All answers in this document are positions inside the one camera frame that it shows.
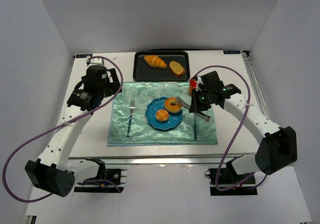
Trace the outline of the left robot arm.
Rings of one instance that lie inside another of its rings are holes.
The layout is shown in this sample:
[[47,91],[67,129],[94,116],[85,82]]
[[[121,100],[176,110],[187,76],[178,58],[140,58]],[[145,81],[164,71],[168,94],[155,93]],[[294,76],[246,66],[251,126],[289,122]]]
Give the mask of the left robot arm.
[[120,93],[116,69],[90,65],[85,76],[74,87],[62,116],[62,126],[57,129],[36,161],[29,160],[25,171],[34,187],[67,196],[75,184],[85,180],[104,179],[105,163],[97,158],[69,162],[69,156],[83,127],[106,97]]

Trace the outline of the metal tongs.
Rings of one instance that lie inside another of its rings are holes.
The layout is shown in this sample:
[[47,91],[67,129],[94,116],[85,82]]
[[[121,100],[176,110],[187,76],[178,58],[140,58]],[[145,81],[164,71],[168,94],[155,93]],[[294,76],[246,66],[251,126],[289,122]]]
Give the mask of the metal tongs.
[[[187,103],[185,103],[180,97],[176,97],[175,98],[175,103],[176,103],[176,105],[178,105],[178,106],[180,106],[180,107],[183,107],[183,108],[185,108],[185,109],[187,109],[187,110],[190,110],[190,105],[188,105]],[[202,112],[194,112],[193,113],[195,116],[197,116],[197,117],[199,117],[199,118],[201,118],[201,119],[203,119],[205,122],[210,122],[210,120],[211,120],[211,117],[210,116],[208,116],[208,115],[206,115],[206,114],[204,114],[204,113],[202,113]]]

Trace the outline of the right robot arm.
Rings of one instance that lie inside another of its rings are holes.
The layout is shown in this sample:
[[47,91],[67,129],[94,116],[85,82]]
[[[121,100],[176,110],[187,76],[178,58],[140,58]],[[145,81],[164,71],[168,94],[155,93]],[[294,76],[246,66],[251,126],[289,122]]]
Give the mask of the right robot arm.
[[194,78],[196,88],[191,94],[189,112],[200,113],[218,105],[236,117],[259,144],[255,154],[227,162],[232,174],[261,171],[271,175],[297,161],[297,135],[292,127],[281,127],[249,105],[242,92],[233,84],[224,85],[216,71]]

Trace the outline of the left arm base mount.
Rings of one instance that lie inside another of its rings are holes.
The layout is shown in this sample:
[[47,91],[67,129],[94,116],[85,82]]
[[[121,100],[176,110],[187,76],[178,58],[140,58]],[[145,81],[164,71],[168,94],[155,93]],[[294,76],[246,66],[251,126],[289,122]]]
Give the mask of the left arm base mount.
[[127,167],[106,163],[98,158],[74,160],[70,168],[76,178],[85,177],[74,186],[76,193],[121,193],[127,180]]

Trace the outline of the glazed donut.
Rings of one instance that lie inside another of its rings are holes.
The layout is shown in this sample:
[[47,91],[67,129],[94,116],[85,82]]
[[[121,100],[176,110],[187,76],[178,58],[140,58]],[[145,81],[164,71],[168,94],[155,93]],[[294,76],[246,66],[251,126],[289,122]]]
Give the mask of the glazed donut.
[[164,108],[167,112],[178,113],[181,111],[181,106],[177,104],[175,97],[170,97],[164,101]]

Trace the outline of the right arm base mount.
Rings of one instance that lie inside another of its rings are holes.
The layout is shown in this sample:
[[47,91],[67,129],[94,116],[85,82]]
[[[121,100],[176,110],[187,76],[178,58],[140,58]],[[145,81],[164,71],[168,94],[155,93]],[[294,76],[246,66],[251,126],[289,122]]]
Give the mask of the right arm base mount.
[[[219,191],[216,188],[217,170],[217,168],[210,168],[204,172],[204,176],[209,179],[209,189],[211,196],[256,196],[258,194],[257,188],[255,188],[256,179],[253,175],[250,176],[244,183],[239,184],[230,190],[223,192]],[[226,168],[222,168],[218,177],[218,186],[221,189],[227,188],[241,181],[249,175],[250,173],[246,173],[233,177],[230,173],[227,172]]]

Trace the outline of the round bread roll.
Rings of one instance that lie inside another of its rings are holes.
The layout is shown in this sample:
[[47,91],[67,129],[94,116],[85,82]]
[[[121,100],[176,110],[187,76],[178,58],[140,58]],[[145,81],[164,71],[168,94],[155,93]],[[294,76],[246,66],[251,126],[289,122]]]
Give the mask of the round bread roll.
[[164,109],[158,110],[155,114],[155,118],[159,122],[165,122],[169,118],[169,113]]

